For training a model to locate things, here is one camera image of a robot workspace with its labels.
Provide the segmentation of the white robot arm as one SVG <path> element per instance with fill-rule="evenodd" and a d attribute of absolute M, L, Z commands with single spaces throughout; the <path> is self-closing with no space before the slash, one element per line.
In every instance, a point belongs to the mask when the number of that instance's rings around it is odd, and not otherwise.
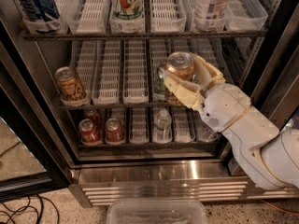
<path fill-rule="evenodd" d="M 165 63 L 164 85 L 231 143 L 236 162 L 258 187 L 299 187 L 299 131 L 281 132 L 214 65 L 191 52 L 174 52 Z"/>

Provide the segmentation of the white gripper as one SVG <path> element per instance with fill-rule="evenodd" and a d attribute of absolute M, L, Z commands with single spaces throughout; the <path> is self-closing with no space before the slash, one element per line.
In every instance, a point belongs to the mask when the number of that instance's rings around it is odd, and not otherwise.
<path fill-rule="evenodd" d="M 250 108 L 250 98 L 237 86 L 225 83 L 223 73 L 201 56 L 193 53 L 192 61 L 197 82 L 167 76 L 165 100 L 171 105 L 200 111 L 201 120 L 214 132 L 221 133 Z M 207 90 L 205 99 L 202 92 Z"/>

